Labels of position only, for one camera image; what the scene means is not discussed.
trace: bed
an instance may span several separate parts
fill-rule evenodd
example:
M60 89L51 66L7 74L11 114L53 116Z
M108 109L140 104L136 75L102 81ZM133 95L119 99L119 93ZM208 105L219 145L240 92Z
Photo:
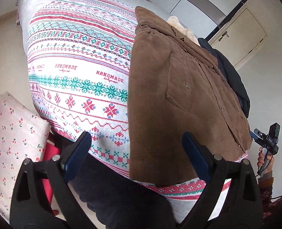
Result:
M127 178L127 91L136 6L164 20L169 17L147 0L18 2L36 110L55 132L70 140L89 131L89 154ZM166 188L141 184L167 197L179 223L206 185L197 178ZM211 218L218 216L229 185L226 180Z

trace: red snowflake pattern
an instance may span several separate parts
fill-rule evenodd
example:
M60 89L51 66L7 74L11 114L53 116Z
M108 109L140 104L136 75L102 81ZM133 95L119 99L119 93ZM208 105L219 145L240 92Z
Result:
M47 98L51 101L52 96L49 91L47 92Z
M69 109L72 108L72 106L75 105L75 101L73 100L73 96L72 95L69 96L69 99L66 100L66 102L67 102L67 105L68 105Z
M56 96L54 98L55 98L55 101L58 105L58 103L60 103L60 97L58 96L58 93L56 93Z
M94 104L92 104L92 101L88 99L86 102L82 104L82 107L85 109L86 114L90 112L90 110L94 110L96 107Z
M116 108L115 108L115 105L112 104L112 103L109 104L108 107L103 108L103 111L104 111L105 113L107 113L108 119L113 118L114 115L116 115L116 114L119 113L118 109L116 109Z

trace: door handle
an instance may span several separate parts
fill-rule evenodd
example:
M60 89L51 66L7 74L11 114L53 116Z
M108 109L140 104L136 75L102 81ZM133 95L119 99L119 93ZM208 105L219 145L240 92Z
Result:
M227 37L229 37L229 35L227 34L227 31L226 31L226 32L224 32L224 33L222 34L222 37L221 37L218 41L221 41L221 39L222 39L225 35L227 35Z

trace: white pillow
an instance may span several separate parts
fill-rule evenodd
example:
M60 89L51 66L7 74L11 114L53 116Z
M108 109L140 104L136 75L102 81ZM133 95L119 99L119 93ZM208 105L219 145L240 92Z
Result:
M0 95L0 214L9 222L11 196L25 158L41 161L50 125L10 93Z

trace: human hand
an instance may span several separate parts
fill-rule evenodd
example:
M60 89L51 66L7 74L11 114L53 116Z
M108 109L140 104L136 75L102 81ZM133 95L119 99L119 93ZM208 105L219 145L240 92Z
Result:
M261 167L263 164L264 164L264 154L262 153L262 147L260 147L259 149L259 157L258 157L258 167ZM271 172L273 169L273 164L274 164L274 156L273 155L267 155L266 158L268 159L268 161L270 161L269 165L266 167L265 171L264 171L264 174L268 173L268 172Z

